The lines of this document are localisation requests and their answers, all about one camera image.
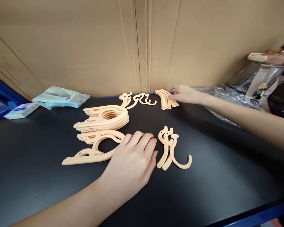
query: blue shelf frame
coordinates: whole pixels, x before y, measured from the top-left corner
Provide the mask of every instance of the blue shelf frame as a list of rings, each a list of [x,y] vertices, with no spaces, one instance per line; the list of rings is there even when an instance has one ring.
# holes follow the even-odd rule
[[[265,209],[254,215],[239,219],[238,221],[224,225],[224,227],[254,227],[284,215],[284,203]]]
[[[15,92],[8,85],[0,80],[0,102],[7,107],[17,107],[21,104],[30,103],[26,98],[22,95]],[[5,111],[2,112],[2,108],[0,108],[0,120],[3,118],[5,114],[10,111],[10,108],[6,108]]]

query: cardboard seam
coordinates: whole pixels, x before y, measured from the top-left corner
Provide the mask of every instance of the cardboard seam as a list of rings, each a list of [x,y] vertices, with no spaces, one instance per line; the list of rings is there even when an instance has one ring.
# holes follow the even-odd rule
[[[124,19],[123,19],[121,1],[119,0],[118,3],[119,3],[119,9],[120,9],[120,13],[121,13],[122,28],[123,28],[125,46],[126,46],[126,51],[127,51],[127,62],[128,62],[128,66],[129,66],[129,69],[130,69],[130,79],[131,79],[131,83],[133,84],[133,74],[132,74],[132,68],[130,67],[130,62],[129,62],[129,52],[128,52],[128,45],[127,45],[127,39],[126,39],[126,32],[125,32],[125,27],[124,27]]]
[[[152,19],[152,0],[147,0],[146,6],[146,46],[147,46],[147,90],[151,90],[151,19]]]
[[[22,61],[22,59],[10,48],[10,46],[1,37],[0,40],[14,54],[14,56],[20,61],[20,63],[23,64],[23,66],[32,74],[32,76],[40,83],[40,85],[43,86],[43,89],[45,90],[46,87],[44,86],[43,83],[41,83],[38,77],[36,77],[36,75],[32,72],[32,70]]]
[[[178,25],[178,18],[179,18],[179,13],[180,13],[180,5],[181,5],[181,0],[179,0],[179,5],[178,5],[178,14],[177,14],[177,20],[176,20],[176,23],[175,23],[174,38],[173,38],[173,44],[171,46],[171,52],[170,52],[170,58],[169,58],[166,80],[168,80],[171,56],[173,55],[173,49],[174,49],[174,43],[175,43],[175,37],[176,37],[176,31],[177,31],[177,25]]]

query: plastic bag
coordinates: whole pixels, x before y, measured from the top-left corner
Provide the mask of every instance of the plastic bag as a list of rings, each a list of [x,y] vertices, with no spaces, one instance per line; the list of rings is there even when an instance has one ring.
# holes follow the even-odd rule
[[[246,101],[245,100],[245,96],[244,95],[231,95],[229,93],[227,93],[225,91],[225,85],[224,84],[219,84],[217,86],[214,87],[209,87],[209,88],[195,88],[195,90],[215,96],[217,98],[226,100],[228,102],[232,102],[241,106],[246,106],[249,108],[253,108],[253,109],[257,109],[257,110],[261,110],[261,108],[259,107],[258,102],[255,101]],[[227,120],[225,117],[222,117],[221,115],[217,114],[216,112],[208,109],[211,113],[213,113],[217,118],[221,119],[222,121],[225,121],[231,125],[235,125],[237,127],[239,127],[238,125],[236,125],[235,123],[233,123],[230,120]]]
[[[59,87],[50,87],[32,101],[47,109],[64,106],[78,108],[89,98],[89,95],[84,95],[76,91]]]

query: bubble wrap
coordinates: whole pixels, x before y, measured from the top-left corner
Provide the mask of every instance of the bubble wrap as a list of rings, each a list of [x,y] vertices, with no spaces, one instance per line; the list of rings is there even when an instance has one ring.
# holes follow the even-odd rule
[[[206,93],[206,94],[209,94],[209,95],[212,95],[212,96],[215,96],[217,98],[220,98],[220,99],[223,99],[223,100],[226,100],[228,102],[232,102],[232,103],[235,103],[235,104],[239,104],[241,106],[246,106],[246,107],[249,107],[249,108],[253,108],[253,109],[257,109],[257,110],[261,110],[261,108],[259,107],[259,104],[258,102],[255,102],[255,101],[250,101],[250,102],[247,102],[245,100],[245,96],[244,95],[231,95],[229,93],[227,93],[225,91],[225,85],[224,84],[219,84],[217,86],[214,86],[214,87],[208,87],[208,88],[195,88],[195,90],[197,91],[200,91],[200,92],[203,92],[203,93]],[[222,117],[221,115],[217,114],[216,112],[208,109],[211,113],[213,113],[217,118],[221,119],[222,121],[225,121],[231,125],[235,125],[237,127],[239,127],[238,125],[236,125],[235,123],[233,123],[232,121],[230,120],[227,120],[225,117]]]

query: finger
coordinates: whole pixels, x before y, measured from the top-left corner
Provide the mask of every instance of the finger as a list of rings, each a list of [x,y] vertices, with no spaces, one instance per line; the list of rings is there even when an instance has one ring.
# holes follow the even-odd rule
[[[177,84],[174,84],[174,85],[172,85],[172,86],[168,89],[168,91],[170,92],[170,91],[173,90],[173,89],[177,89],[177,87],[178,87],[178,85],[177,85]]]
[[[147,145],[145,146],[144,153],[148,159],[151,158],[151,154],[154,152],[155,146],[157,144],[157,140],[152,138],[148,141]]]
[[[149,140],[150,140],[151,138],[153,138],[153,137],[154,137],[153,134],[151,134],[151,133],[145,133],[145,134],[142,136],[142,138],[140,139],[140,141],[138,142],[137,146],[139,146],[139,147],[142,149],[142,151],[144,151],[144,149],[145,149],[146,145],[148,144]]]
[[[133,147],[136,146],[143,135],[144,133],[136,131],[135,134],[132,136],[131,140],[128,142],[128,145]]]
[[[176,95],[169,95],[168,97],[167,97],[168,99],[173,99],[173,100],[178,100],[178,94],[176,94]]]
[[[151,161],[149,162],[148,168],[146,169],[143,180],[142,180],[143,185],[146,185],[148,183],[149,178],[151,177],[151,174],[152,174],[154,168],[156,167],[156,156],[157,156],[157,154],[158,154],[158,151],[154,151],[152,153]]]
[[[132,138],[132,134],[126,134],[126,136],[124,137],[124,139],[122,140],[122,142],[120,143],[121,145],[126,145],[129,143],[130,139]]]

